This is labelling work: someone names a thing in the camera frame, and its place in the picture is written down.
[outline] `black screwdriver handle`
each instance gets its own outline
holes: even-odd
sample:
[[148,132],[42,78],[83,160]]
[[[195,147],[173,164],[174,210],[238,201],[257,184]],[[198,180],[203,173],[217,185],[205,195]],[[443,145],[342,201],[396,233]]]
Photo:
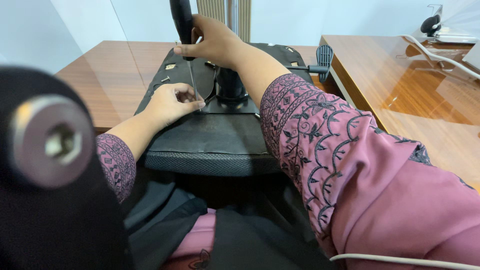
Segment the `black screwdriver handle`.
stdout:
[[[189,0],[170,0],[173,22],[177,28],[182,44],[192,43],[193,18]],[[183,57],[192,61],[195,57]]]

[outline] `wooden desk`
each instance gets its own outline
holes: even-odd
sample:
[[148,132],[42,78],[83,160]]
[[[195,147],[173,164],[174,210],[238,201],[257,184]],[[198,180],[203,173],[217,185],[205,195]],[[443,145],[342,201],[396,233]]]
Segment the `wooden desk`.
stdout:
[[[174,42],[102,41],[60,70],[83,99],[98,132],[133,116]],[[315,46],[292,46],[305,63],[317,64]],[[315,85],[323,89],[314,75]]]
[[[480,83],[427,60],[401,37],[322,36],[333,77],[355,106],[388,133],[421,141],[432,164],[480,190]],[[461,61],[471,46],[424,45]]]

